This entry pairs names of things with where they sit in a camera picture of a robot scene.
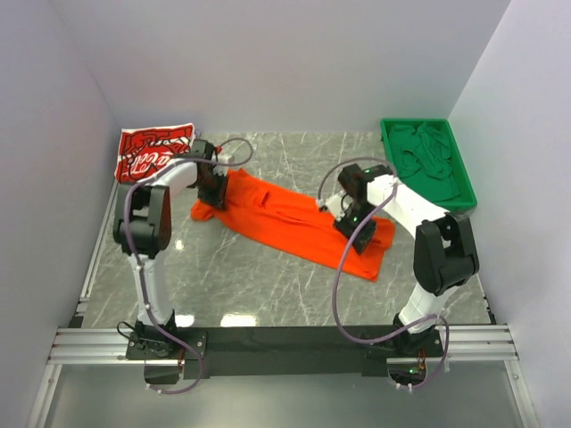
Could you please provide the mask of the orange t-shirt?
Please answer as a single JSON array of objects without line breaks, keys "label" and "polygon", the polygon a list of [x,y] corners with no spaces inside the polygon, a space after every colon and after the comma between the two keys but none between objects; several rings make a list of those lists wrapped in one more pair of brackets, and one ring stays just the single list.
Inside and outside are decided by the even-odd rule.
[{"label": "orange t-shirt", "polygon": [[334,228],[334,217],[320,212],[311,197],[258,179],[245,169],[229,172],[223,210],[198,201],[190,218],[215,218],[257,243],[328,268],[338,267],[348,241]]}]

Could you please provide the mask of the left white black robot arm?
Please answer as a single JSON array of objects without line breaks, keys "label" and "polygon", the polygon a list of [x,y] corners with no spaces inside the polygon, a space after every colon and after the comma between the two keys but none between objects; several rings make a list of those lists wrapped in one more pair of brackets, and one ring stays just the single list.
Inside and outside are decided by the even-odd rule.
[{"label": "left white black robot arm", "polygon": [[187,188],[198,200],[220,209],[228,189],[234,155],[223,146],[197,139],[183,152],[152,165],[141,177],[119,185],[112,235],[131,268],[137,290],[137,321],[117,325],[130,329],[129,344],[155,358],[200,357],[186,341],[188,329],[179,328],[166,290],[166,251],[172,237],[171,199]]}]

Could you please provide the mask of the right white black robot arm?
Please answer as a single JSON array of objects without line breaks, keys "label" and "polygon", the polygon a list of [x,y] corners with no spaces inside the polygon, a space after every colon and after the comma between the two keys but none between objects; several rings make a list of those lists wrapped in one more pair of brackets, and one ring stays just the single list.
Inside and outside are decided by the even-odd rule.
[{"label": "right white black robot arm", "polygon": [[337,178],[342,192],[326,201],[335,229],[347,240],[341,258],[362,254],[376,230],[380,211],[395,219],[414,239],[413,273],[416,284],[396,314],[390,333],[371,339],[342,336],[359,345],[395,341],[398,348],[416,349],[436,324],[443,322],[447,300],[479,270],[475,238],[467,215],[447,211],[405,185],[392,164],[382,161],[363,169],[356,160],[341,163]]}]

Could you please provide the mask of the red white printed folded t-shirt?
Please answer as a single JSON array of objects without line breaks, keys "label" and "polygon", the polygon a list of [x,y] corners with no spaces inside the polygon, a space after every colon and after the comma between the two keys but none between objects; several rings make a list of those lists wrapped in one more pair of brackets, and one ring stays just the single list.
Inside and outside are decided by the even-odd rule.
[{"label": "red white printed folded t-shirt", "polygon": [[123,128],[114,176],[133,183],[163,169],[175,156],[188,152],[195,138],[192,123],[169,127]]}]

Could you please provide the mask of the green t-shirt in bin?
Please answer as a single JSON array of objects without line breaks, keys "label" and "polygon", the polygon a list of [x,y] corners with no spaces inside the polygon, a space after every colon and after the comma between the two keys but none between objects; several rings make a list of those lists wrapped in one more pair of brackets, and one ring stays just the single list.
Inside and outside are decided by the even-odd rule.
[{"label": "green t-shirt in bin", "polygon": [[393,165],[401,181],[433,203],[459,196],[452,174],[451,140],[429,122],[398,124],[390,130]]}]

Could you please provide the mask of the green plastic bin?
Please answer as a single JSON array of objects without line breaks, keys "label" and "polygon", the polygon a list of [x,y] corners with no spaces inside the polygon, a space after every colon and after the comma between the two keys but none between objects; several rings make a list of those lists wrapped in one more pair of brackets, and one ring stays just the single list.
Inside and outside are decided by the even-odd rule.
[{"label": "green plastic bin", "polygon": [[451,130],[449,122],[445,119],[404,119],[404,118],[388,118],[380,121],[382,132],[382,141],[385,148],[386,158],[393,164],[393,153],[389,144],[388,134],[394,125],[405,124],[418,126],[422,122],[429,122],[437,129],[443,131],[451,140],[451,165],[452,174],[459,187],[459,196],[445,202],[437,202],[436,205],[451,211],[467,211],[472,210],[477,205],[476,194],[470,183],[469,176],[459,152],[454,134]]}]

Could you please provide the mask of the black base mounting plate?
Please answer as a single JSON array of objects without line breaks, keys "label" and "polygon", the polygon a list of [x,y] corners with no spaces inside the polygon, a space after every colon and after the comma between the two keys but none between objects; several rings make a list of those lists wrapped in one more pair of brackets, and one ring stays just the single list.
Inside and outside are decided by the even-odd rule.
[{"label": "black base mounting plate", "polygon": [[431,329],[414,342],[404,333],[375,345],[346,339],[334,326],[180,327],[178,337],[205,363],[205,376],[331,375],[387,377],[390,358],[439,358]]}]

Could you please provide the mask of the aluminium rail frame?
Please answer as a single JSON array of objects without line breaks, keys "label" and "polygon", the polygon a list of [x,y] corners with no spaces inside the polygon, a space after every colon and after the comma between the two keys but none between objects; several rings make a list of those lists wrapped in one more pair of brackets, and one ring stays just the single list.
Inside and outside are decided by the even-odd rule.
[{"label": "aluminium rail frame", "polygon": [[104,227],[78,317],[51,349],[35,427],[535,427],[509,329],[493,321],[480,284],[449,304],[444,369],[410,391],[386,377],[407,359],[383,358],[347,341],[331,314],[332,269],[252,242],[173,204],[167,288],[177,321],[194,326],[207,378],[162,396],[144,377],[176,372],[174,360],[129,360],[115,325],[132,320],[136,297],[125,260]]}]

